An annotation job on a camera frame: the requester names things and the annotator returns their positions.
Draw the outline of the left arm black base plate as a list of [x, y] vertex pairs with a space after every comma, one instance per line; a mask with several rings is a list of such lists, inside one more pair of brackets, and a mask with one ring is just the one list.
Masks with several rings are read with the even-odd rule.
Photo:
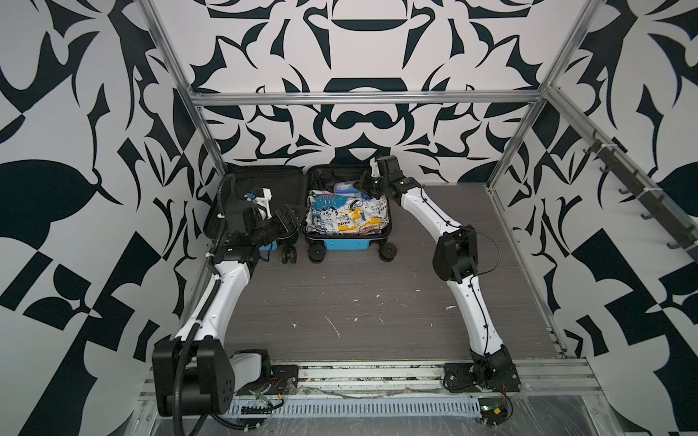
[[287, 394], [297, 388], [299, 366], [294, 364], [274, 364], [252, 383], [247, 383], [236, 392], [238, 396], [258, 393]]

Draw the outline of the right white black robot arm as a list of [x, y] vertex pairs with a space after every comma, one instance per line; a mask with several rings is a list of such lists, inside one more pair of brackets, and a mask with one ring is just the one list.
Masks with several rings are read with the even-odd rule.
[[376, 199], [393, 200], [412, 214], [436, 242], [432, 266], [456, 298], [467, 328], [470, 363], [444, 365], [448, 392], [518, 392], [521, 380], [513, 359], [494, 327], [480, 288], [478, 232], [443, 211], [416, 179], [404, 175], [395, 156], [373, 159], [356, 188]]

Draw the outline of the clear cup with blue lid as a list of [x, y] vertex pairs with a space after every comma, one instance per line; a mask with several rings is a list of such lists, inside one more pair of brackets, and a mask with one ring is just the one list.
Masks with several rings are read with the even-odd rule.
[[371, 196], [356, 187], [356, 181], [339, 182], [334, 185], [333, 194], [352, 198], [370, 199]]

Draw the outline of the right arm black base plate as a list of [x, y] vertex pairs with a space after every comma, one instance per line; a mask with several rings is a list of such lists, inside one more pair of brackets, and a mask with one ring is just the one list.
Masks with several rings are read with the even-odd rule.
[[519, 392], [521, 379], [516, 367], [507, 363], [501, 367], [488, 363], [446, 363], [443, 386], [452, 393]]

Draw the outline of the white blue yellow patterned shirt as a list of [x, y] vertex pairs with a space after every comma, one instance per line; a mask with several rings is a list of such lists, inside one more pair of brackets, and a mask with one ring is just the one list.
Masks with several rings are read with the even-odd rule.
[[378, 234], [390, 223], [387, 199], [352, 198], [311, 191], [307, 198], [305, 230], [312, 234]]

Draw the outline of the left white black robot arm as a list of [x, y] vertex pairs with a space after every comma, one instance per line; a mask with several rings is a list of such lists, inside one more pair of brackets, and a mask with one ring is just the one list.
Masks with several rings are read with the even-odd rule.
[[229, 355], [225, 333], [261, 248], [295, 234], [305, 206], [296, 200], [274, 209], [270, 188], [242, 192], [236, 185], [236, 176], [227, 174], [216, 191], [220, 225], [205, 260], [209, 283], [176, 336], [157, 343], [152, 355], [157, 409], [171, 418], [176, 435], [199, 434], [208, 418], [245, 430], [224, 417], [234, 396], [246, 388], [262, 392], [272, 378], [266, 350]]

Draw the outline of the blue hard-shell suitcase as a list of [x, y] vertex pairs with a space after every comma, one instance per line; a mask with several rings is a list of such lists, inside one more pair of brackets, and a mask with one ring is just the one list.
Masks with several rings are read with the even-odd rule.
[[279, 249], [283, 263], [295, 263], [296, 242], [303, 236], [309, 243], [308, 257], [313, 263], [321, 263], [329, 251], [366, 250], [374, 243], [379, 247], [379, 258], [390, 262], [397, 249], [388, 241], [392, 231], [389, 203], [354, 188], [368, 170], [366, 163], [331, 163], [306, 171], [296, 166], [238, 167], [225, 180], [221, 191], [225, 210], [220, 210], [220, 200], [214, 201], [205, 220], [205, 235], [214, 240], [222, 225], [226, 225], [224, 241], [227, 243], [232, 233], [243, 232], [245, 202], [254, 200], [267, 188], [271, 191], [271, 211], [286, 205], [301, 206], [305, 217], [298, 230], [261, 247], [262, 253]]

